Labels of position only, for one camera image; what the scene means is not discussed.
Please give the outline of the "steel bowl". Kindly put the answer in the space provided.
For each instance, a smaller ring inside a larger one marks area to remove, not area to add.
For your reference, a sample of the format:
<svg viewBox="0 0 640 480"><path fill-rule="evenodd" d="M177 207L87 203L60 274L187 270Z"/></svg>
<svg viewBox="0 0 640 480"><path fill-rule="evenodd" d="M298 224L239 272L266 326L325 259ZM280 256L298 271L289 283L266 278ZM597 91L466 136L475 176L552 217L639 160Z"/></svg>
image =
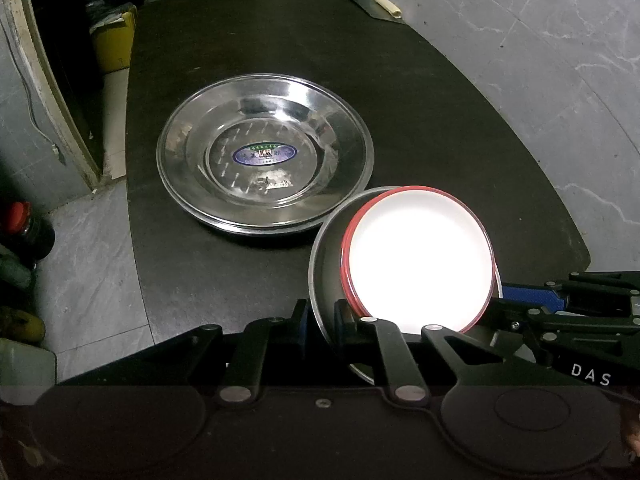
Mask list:
<svg viewBox="0 0 640 480"><path fill-rule="evenodd" d="M391 189L384 188L381 193ZM361 344L367 338L373 340L376 348L381 348L386 341L393 341L395 344L416 344L420 340L424 327L420 329L419 333L406 334L393 322L381 320L380 318L360 316L354 311L358 315L357 336L349 340L337 340L335 338L333 327L334 302L339 299L346 299L341 285L341 240L355 212L367 200L375 196L368 196L366 200L357 200L356 203L340 210L338 214L332 214L328 220L323 222L311 249L308 266L309 300L319 330L324 339L330 344L342 347L348 344L356 346L356 344ZM502 294L498 266L496 278L496 286L491 300Z"/></svg>

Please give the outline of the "white bowl red rim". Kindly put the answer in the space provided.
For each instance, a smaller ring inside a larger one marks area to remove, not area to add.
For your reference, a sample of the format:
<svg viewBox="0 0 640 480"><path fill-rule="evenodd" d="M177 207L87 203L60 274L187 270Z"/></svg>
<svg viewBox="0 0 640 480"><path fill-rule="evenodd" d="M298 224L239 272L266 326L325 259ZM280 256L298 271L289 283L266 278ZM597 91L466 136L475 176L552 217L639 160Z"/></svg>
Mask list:
<svg viewBox="0 0 640 480"><path fill-rule="evenodd" d="M358 315L464 333L496 286L496 257L477 215L437 188L401 186L367 200L341 240L341 285Z"/></svg>

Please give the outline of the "steel plate with sticker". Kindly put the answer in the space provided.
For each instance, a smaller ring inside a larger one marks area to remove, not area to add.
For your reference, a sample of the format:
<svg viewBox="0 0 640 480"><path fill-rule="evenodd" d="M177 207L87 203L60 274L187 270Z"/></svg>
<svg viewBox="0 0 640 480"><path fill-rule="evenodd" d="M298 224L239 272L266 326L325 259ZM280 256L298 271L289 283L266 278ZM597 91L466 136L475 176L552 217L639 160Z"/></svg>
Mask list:
<svg viewBox="0 0 640 480"><path fill-rule="evenodd" d="M156 166L174 200L242 218L232 204L314 214L367 186L374 167L369 129L340 96L312 81L248 74L192 94L157 140Z"/></svg>

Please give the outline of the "yellow bin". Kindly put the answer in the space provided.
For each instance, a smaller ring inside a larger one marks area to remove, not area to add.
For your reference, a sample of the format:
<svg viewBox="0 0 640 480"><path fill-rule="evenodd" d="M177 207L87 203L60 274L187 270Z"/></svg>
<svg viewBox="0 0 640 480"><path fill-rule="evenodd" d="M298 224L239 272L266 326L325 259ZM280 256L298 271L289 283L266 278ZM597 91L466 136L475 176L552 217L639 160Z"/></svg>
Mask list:
<svg viewBox="0 0 640 480"><path fill-rule="evenodd" d="M137 8L127 4L106 14L90 28L104 73L118 72L130 66L136 25Z"/></svg>

